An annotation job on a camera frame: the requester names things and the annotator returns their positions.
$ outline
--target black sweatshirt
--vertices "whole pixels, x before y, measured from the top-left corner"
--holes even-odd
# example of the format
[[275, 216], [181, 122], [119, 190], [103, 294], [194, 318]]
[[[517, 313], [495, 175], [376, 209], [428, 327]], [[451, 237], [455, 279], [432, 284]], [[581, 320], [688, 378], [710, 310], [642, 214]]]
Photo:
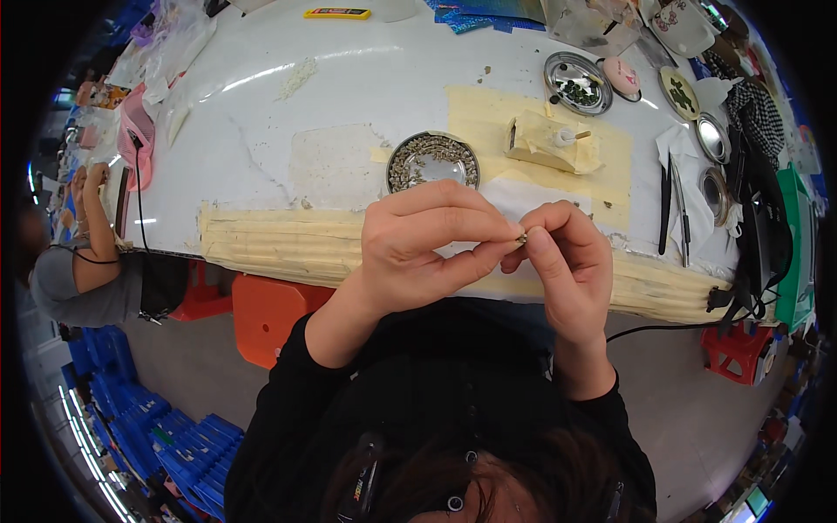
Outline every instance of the black sweatshirt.
[[310, 315], [297, 321], [227, 476], [226, 523], [318, 521], [332, 471], [363, 433], [418, 450], [439, 427], [453, 428], [463, 453], [486, 450], [500, 459], [532, 434], [583, 430], [617, 456], [634, 503], [656, 513], [654, 473], [631, 436], [619, 380], [602, 397], [568, 401], [540, 375], [519, 335], [462, 300], [472, 299], [384, 318], [342, 369], [311, 359]]

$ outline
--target white table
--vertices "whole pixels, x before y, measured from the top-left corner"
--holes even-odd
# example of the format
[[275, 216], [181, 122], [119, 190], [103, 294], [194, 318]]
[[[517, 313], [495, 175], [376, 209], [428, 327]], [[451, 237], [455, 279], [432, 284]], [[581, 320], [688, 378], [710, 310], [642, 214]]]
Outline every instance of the white table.
[[[455, 35], [434, 23], [422, 2], [417, 16], [397, 23], [380, 23], [374, 14], [365, 22], [303, 19], [302, 12], [316, 4], [276, 2], [243, 18], [230, 7], [217, 16], [216, 33], [163, 102], [165, 108], [179, 100], [192, 109], [171, 147], [158, 128], [153, 178], [141, 195], [149, 248], [199, 254], [196, 216], [202, 201], [284, 208], [305, 196], [288, 176], [295, 133], [368, 122], [382, 141], [396, 146], [416, 132], [447, 128], [446, 85], [476, 85], [482, 78], [482, 87], [542, 98], [546, 58], [562, 50], [585, 54], [539, 31], [483, 28]], [[634, 138], [629, 230], [600, 227], [625, 234], [624, 249], [657, 256], [655, 138], [672, 125], [689, 124], [665, 100], [642, 53], [634, 46], [622, 56], [639, 72], [644, 99], [631, 104], [616, 97], [600, 118]], [[293, 64], [306, 58], [316, 59], [317, 72], [290, 98], [277, 100]], [[687, 61], [677, 59], [680, 72], [694, 81]], [[135, 192], [126, 205], [125, 239], [141, 246]], [[727, 250], [727, 239], [726, 230], [716, 228], [704, 248], [692, 253], [693, 270], [731, 280], [737, 252]], [[664, 259], [679, 264], [675, 251], [670, 246]]]

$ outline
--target tweezers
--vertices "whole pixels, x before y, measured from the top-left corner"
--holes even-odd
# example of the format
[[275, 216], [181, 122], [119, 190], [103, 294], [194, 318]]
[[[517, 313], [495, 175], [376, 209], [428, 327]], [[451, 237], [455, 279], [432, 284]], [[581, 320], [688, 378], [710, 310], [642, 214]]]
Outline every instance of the tweezers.
[[665, 244], [669, 237], [669, 213], [671, 210], [671, 154], [669, 154], [669, 168], [660, 166], [663, 170], [662, 183], [660, 184], [660, 248], [657, 252], [660, 256], [665, 254]]
[[677, 164], [671, 153], [669, 153], [669, 165], [671, 169], [671, 179], [675, 184], [675, 195], [677, 196], [677, 207], [680, 208], [680, 229], [682, 232], [680, 241], [680, 251], [683, 254], [683, 266], [689, 266], [689, 243], [691, 243], [691, 230], [689, 228], [689, 215], [686, 214], [686, 202], [683, 199], [683, 184], [680, 181], [680, 171], [677, 169]]

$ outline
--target plastic stool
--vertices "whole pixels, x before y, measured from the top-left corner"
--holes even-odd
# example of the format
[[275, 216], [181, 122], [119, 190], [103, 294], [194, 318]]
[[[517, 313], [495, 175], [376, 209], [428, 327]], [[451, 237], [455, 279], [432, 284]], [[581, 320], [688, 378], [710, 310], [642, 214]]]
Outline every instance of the plastic stool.
[[235, 342], [245, 360], [273, 368], [278, 350], [302, 316], [325, 304], [334, 289], [239, 274], [233, 282]]
[[217, 285], [206, 284], [206, 267], [206, 262], [202, 260], [189, 262], [189, 284], [186, 288], [186, 295], [183, 296], [180, 306], [168, 315], [169, 318], [192, 321], [233, 311], [233, 297], [221, 296]]
[[[709, 352], [708, 370], [736, 383], [752, 386], [756, 384], [759, 357], [765, 352], [765, 346], [773, 343], [773, 328], [754, 326], [751, 329], [752, 334], [748, 334], [744, 331], [744, 323], [739, 321], [738, 325], [732, 327], [729, 334], [721, 336], [720, 340], [716, 327], [704, 329], [701, 333], [701, 346]], [[725, 357], [723, 361], [719, 361], [721, 355]], [[733, 361], [738, 362], [741, 374], [729, 369]], [[768, 356], [763, 364], [763, 374], [770, 372], [772, 365], [773, 359]]]

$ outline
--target gray shirt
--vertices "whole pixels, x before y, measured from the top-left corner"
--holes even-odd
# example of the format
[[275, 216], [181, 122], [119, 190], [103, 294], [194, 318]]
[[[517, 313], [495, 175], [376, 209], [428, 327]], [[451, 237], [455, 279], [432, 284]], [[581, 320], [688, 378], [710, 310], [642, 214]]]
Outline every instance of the gray shirt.
[[[69, 249], [89, 249], [88, 239], [73, 239]], [[116, 278], [80, 294], [73, 278], [72, 250], [52, 246], [38, 261], [29, 288], [35, 305], [47, 316], [69, 326], [101, 327], [136, 318], [142, 297], [142, 260], [123, 254], [122, 271]]]

